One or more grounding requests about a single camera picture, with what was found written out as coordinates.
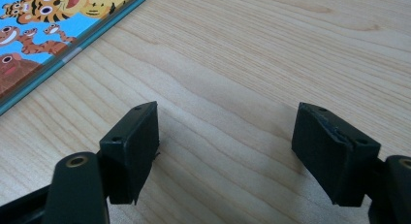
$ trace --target black plastic part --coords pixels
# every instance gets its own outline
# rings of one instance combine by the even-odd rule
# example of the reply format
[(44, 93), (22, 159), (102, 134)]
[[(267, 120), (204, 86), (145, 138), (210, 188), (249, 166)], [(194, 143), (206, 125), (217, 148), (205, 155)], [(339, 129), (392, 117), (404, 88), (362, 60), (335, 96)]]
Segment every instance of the black plastic part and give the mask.
[(300, 103), (292, 149), (333, 204), (362, 204), (379, 143), (332, 112)]
[(100, 140), (105, 191), (112, 204), (137, 201), (158, 145), (156, 102), (131, 109)]
[(394, 211), (389, 208), (380, 208), (375, 202), (371, 203), (368, 211), (369, 224), (397, 224)]
[(374, 210), (378, 210), (378, 214), (392, 216), (393, 208), (387, 191), (386, 172), (387, 164), (380, 159), (375, 161), (368, 175), (366, 195), (372, 200)]
[(43, 223), (110, 223), (99, 162), (94, 153), (75, 153), (57, 163)]
[(411, 158), (394, 155), (386, 160), (385, 181), (396, 220), (411, 223)]
[(0, 223), (41, 223), (45, 213), (48, 186), (0, 207)]

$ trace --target cartoon illustration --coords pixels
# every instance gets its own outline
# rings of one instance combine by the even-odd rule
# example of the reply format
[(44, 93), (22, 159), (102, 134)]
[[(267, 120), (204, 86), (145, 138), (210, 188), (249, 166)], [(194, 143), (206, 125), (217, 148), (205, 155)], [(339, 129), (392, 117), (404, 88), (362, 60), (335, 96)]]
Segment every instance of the cartoon illustration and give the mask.
[(0, 18), (16, 17), (20, 24), (57, 22), (81, 13), (93, 18), (111, 14), (125, 0), (20, 0), (3, 5)]
[(33, 28), (24, 31), (23, 35), (20, 35), (20, 29), (18, 27), (6, 26), (0, 31), (0, 47), (9, 45), (14, 41), (19, 41), (23, 44), (21, 52), (25, 54), (46, 52), (53, 55), (67, 47), (66, 44), (55, 41), (46, 41), (36, 45), (33, 43), (33, 37), (36, 33), (37, 28)]
[(0, 97), (7, 91), (19, 85), (24, 78), (40, 69), (37, 62), (23, 59), (13, 52), (0, 56)]
[(61, 39), (61, 41), (63, 41), (63, 42), (72, 43), (73, 41), (76, 40), (75, 37), (67, 37), (67, 36), (66, 36), (66, 33), (65, 33), (63, 30), (60, 29), (60, 25), (58, 25), (57, 23), (51, 24), (51, 25), (50, 25), (48, 28), (46, 28), (43, 32), (44, 32), (45, 34), (47, 34), (47, 35), (56, 33), (56, 34), (60, 35), (60, 39)]

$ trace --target cartoon tiger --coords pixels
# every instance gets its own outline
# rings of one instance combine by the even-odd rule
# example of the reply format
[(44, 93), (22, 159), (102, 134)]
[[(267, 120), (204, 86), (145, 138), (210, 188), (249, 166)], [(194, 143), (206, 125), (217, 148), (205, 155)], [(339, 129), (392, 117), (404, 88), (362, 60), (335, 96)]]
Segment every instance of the cartoon tiger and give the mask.
[(20, 0), (22, 9), (13, 4), (3, 5), (5, 13), (0, 18), (16, 17), (20, 24), (28, 22), (57, 22), (81, 13), (101, 18), (114, 12), (125, 0)]
[(46, 41), (41, 44), (34, 44), (33, 37), (37, 33), (37, 28), (26, 30), (20, 35), (20, 29), (14, 26), (6, 26), (0, 30), (0, 47), (6, 46), (19, 41), (23, 44), (21, 52), (25, 54), (46, 52), (56, 55), (58, 52), (63, 51), (67, 45), (62, 42)]
[(28, 11), (28, 5), (22, 1), (15, 1), (12, 4), (3, 5), (3, 9), (5, 10), (3, 16), (19, 17)]
[(43, 31), (45, 34), (50, 35), (50, 34), (58, 34), (60, 35), (60, 39), (63, 42), (69, 42), (72, 43), (73, 41), (76, 40), (75, 37), (67, 37), (66, 33), (60, 29), (60, 25), (58, 25), (57, 23), (52, 23), (48, 28), (46, 28)]

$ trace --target wood grain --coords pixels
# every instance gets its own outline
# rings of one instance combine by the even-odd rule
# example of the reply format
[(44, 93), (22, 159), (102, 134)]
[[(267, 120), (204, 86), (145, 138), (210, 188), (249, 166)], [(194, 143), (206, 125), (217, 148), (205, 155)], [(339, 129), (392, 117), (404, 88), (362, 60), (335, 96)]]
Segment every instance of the wood grain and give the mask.
[(367, 223), (291, 150), (308, 102), (411, 155), (411, 0), (147, 0), (0, 116), (0, 205), (51, 180), (129, 109), (161, 155), (111, 223)]

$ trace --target book cover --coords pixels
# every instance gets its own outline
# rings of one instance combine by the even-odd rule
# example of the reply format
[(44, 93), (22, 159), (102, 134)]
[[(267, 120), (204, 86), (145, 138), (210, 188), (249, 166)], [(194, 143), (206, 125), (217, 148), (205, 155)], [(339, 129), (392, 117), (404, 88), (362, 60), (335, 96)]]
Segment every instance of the book cover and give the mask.
[(0, 0), (0, 114), (144, 0)]

